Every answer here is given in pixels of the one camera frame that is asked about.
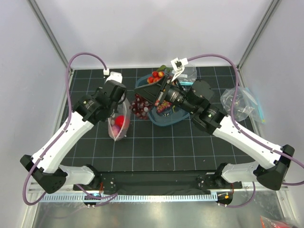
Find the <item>clear dotted zip bag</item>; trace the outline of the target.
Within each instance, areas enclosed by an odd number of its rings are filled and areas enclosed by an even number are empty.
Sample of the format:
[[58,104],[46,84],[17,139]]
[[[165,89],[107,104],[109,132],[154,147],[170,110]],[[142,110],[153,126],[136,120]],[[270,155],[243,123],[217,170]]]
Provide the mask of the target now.
[[116,142],[123,139],[130,126],[130,102],[126,98],[108,118],[108,134]]

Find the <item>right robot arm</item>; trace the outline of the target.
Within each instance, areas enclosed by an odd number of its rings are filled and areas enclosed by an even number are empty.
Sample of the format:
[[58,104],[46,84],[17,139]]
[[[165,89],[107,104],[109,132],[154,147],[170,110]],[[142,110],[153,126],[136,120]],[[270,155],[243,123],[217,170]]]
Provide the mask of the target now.
[[210,103],[213,91],[207,82],[197,79],[186,92],[163,77],[155,83],[136,87],[134,91],[154,106],[168,101],[188,112],[198,129],[234,145],[254,159],[250,163],[220,164],[214,174],[217,187],[225,188],[240,181],[257,181],[270,190],[280,190],[294,148],[270,143],[242,125],[233,123],[230,115]]

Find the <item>dark red grape bunch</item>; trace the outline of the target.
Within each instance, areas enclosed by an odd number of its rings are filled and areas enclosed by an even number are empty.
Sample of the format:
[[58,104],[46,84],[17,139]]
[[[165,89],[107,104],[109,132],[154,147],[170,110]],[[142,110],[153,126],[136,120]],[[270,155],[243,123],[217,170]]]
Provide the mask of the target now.
[[138,119],[148,119],[148,113],[153,109],[153,104],[142,96],[135,94],[135,98],[131,101],[129,109]]

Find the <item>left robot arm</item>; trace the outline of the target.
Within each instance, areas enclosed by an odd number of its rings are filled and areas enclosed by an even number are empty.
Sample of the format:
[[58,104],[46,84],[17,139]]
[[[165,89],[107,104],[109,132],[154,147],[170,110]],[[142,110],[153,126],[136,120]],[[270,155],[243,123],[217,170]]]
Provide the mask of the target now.
[[64,125],[38,152],[22,156],[20,163],[46,193],[52,194],[64,185],[81,184],[90,190],[99,188],[101,173],[92,165],[71,167],[61,162],[83,135],[113,115],[125,92],[121,79],[107,79],[93,95],[78,100]]

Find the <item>red apple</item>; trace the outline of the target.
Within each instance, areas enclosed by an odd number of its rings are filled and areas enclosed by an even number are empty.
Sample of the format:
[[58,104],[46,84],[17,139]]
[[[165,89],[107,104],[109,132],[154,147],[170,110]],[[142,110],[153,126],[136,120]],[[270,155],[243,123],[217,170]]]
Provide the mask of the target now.
[[114,124],[118,125],[120,128],[126,128],[130,123],[130,118],[124,115],[119,115],[115,118]]

